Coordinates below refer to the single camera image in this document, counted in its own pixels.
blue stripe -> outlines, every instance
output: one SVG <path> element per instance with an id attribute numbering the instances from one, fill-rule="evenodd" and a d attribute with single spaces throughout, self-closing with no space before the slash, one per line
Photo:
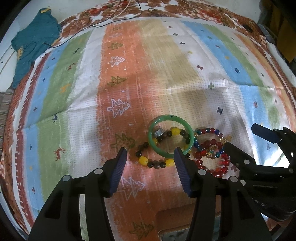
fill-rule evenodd
<path id="1" fill-rule="evenodd" d="M 68 43 L 57 49 L 54 49 L 45 61 L 43 69 L 36 83 L 36 87 L 31 99 L 31 104 L 28 109 L 25 128 L 23 129 L 26 171 L 24 175 L 27 179 L 26 193 L 30 199 L 33 215 L 35 218 L 38 216 L 38 211 L 40 211 L 44 205 L 38 155 L 39 129 L 36 123 L 39 121 L 41 115 L 43 101 L 47 94 L 52 73 L 63 53 L 63 50 L 67 45 Z"/>
<path id="2" fill-rule="evenodd" d="M 253 85 L 253 81 L 239 62 L 239 60 L 233 56 L 231 51 L 224 45 L 216 35 L 204 27 L 204 24 L 182 21 L 187 27 L 189 27 L 210 49 L 210 51 L 215 55 L 215 57 L 220 62 L 221 66 L 224 68 L 225 72 L 229 78 L 236 84 L 239 85 L 241 96 L 244 101 L 244 110 L 239 110 L 245 112 L 247 117 L 248 125 L 251 127 L 252 124 L 258 123 L 267 128 L 271 128 L 268 119 L 268 112 L 265 108 L 264 102 L 261 98 L 259 88 Z M 266 140 L 252 134 L 257 146 L 259 160 L 256 160 L 257 163 L 263 164 L 267 158 L 270 158 L 272 153 L 276 151 L 277 145 L 269 144 L 270 150 L 267 150 Z"/>

green bangle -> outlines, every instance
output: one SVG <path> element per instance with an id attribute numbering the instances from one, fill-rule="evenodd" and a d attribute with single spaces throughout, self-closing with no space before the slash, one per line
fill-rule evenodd
<path id="1" fill-rule="evenodd" d="M 193 133 L 193 130 L 191 128 L 191 126 L 186 122 L 184 121 L 182 118 L 178 117 L 178 116 L 175 116 L 175 115 L 161 115 L 160 117 L 158 117 L 157 119 L 154 120 L 154 122 L 151 124 L 151 126 L 149 127 L 149 131 L 148 131 L 148 143 L 149 145 L 153 148 L 153 150 L 163 156 L 164 158 L 171 158 L 173 159 L 174 158 L 174 154 L 172 153 L 167 153 L 165 151 L 163 151 L 162 149 L 158 148 L 155 143 L 153 142 L 152 140 L 152 131 L 153 131 L 153 128 L 160 122 L 163 122 L 163 121 L 175 121 L 175 122 L 178 122 L 180 123 L 184 128 L 185 128 L 185 131 L 187 133 L 189 133 L 189 136 L 190 136 L 190 143 L 189 143 L 189 147 L 183 151 L 183 154 L 187 154 L 189 152 L 189 150 L 191 149 L 191 147 L 193 146 L 193 143 L 194 143 L 194 133 Z"/>

green stripe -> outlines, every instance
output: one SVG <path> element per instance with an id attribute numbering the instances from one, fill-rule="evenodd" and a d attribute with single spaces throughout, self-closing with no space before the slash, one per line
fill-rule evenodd
<path id="1" fill-rule="evenodd" d="M 274 105 L 274 99 L 268 89 L 264 86 L 262 80 L 260 79 L 257 70 L 253 67 L 253 65 L 248 61 L 248 59 L 244 56 L 241 50 L 234 44 L 228 36 L 226 36 L 220 29 L 215 26 L 211 26 L 208 24 L 204 25 L 207 29 L 209 29 L 213 34 L 215 34 L 228 48 L 228 50 L 233 54 L 234 57 L 242 64 L 245 71 L 250 76 L 253 84 L 258 86 L 260 96 L 263 100 L 265 108 L 268 112 L 268 119 L 272 129 L 278 128 L 280 125 L 279 112 Z"/>
<path id="2" fill-rule="evenodd" d="M 69 174 L 69 170 L 72 169 L 74 157 L 70 146 L 68 116 L 66 112 L 60 112 L 69 106 L 67 100 L 77 79 L 76 68 L 79 68 L 79 61 L 90 34 L 88 32 L 71 40 L 62 53 L 51 76 L 40 121 L 37 123 L 39 130 L 38 158 L 44 201 L 47 200 L 62 176 Z M 67 67 L 72 63 L 76 63 L 76 65 L 72 65 L 71 70 L 67 70 Z M 65 85 L 68 86 L 62 92 L 61 88 Z M 58 120 L 53 122 L 52 118 L 56 113 Z M 54 151 L 60 147 L 65 149 L 65 153 L 60 152 L 60 159 L 56 160 L 57 154 Z"/>

blue bead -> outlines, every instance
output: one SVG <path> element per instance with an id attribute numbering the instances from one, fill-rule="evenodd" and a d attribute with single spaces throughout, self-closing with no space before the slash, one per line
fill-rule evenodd
<path id="1" fill-rule="evenodd" d="M 200 146 L 200 144 L 199 144 L 198 142 L 194 142 L 193 146 L 194 146 L 195 148 L 198 148 L 198 147 Z"/>

teal cloth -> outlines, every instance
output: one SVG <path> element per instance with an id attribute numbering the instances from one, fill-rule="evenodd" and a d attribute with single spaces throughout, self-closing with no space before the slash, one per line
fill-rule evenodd
<path id="1" fill-rule="evenodd" d="M 29 72 L 31 65 L 44 53 L 61 32 L 61 26 L 51 15 L 51 10 L 41 13 L 38 11 L 33 21 L 22 31 L 19 31 L 11 41 L 11 46 L 15 51 L 23 47 L 23 54 L 17 62 L 15 75 L 11 87 L 15 89 L 21 79 Z"/>

